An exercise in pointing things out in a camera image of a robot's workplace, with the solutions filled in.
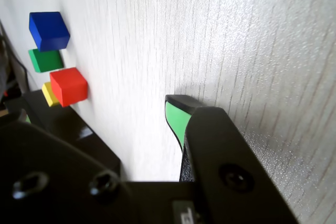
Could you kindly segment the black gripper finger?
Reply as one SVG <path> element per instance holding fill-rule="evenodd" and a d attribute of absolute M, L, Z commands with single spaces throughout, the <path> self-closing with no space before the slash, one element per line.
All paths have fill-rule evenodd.
<path fill-rule="evenodd" d="M 136 223 L 116 173 L 27 123 L 1 117 L 1 223 Z"/>
<path fill-rule="evenodd" d="M 165 118 L 188 158 L 208 223 L 297 222 L 224 109 L 168 94 Z"/>

